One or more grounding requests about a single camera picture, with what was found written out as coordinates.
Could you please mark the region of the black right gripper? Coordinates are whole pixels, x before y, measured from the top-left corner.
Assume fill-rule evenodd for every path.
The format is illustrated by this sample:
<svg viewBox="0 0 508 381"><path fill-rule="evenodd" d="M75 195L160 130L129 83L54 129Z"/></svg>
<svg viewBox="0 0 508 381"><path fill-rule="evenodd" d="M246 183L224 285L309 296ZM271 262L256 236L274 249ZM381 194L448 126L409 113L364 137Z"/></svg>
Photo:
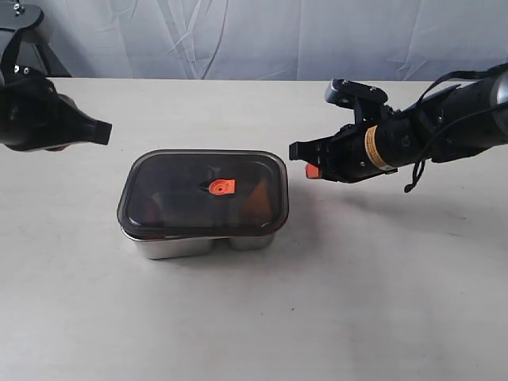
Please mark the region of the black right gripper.
<svg viewBox="0 0 508 381"><path fill-rule="evenodd" d="M438 164L492 147L492 87L454 85L382 120L354 122L335 134L296 141L289 158L306 163L308 179L358 183L412 165L413 183L428 160Z"/></svg>

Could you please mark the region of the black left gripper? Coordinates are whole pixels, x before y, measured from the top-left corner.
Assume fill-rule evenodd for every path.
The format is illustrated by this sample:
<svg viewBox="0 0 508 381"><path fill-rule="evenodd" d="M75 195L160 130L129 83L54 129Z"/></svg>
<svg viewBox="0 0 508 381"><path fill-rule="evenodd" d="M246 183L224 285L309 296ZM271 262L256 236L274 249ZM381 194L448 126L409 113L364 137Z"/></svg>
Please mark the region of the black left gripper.
<svg viewBox="0 0 508 381"><path fill-rule="evenodd" d="M107 145L112 125L80 110L43 73L14 66L1 85L1 144L15 152L61 152L73 144Z"/></svg>

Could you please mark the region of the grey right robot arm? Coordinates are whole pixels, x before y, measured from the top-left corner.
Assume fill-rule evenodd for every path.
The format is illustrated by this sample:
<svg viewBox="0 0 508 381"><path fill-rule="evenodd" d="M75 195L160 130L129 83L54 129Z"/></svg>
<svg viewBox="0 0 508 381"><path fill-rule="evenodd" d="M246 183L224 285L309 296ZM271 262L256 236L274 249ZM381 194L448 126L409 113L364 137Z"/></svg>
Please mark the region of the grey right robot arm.
<svg viewBox="0 0 508 381"><path fill-rule="evenodd" d="M388 106L384 90L346 79L333 79L325 100L352 110L355 120L332 136L290 145L290 160L305 162L309 179L358 183L411 165L409 193L427 161L461 160L507 143L504 63L442 75L404 110Z"/></svg>

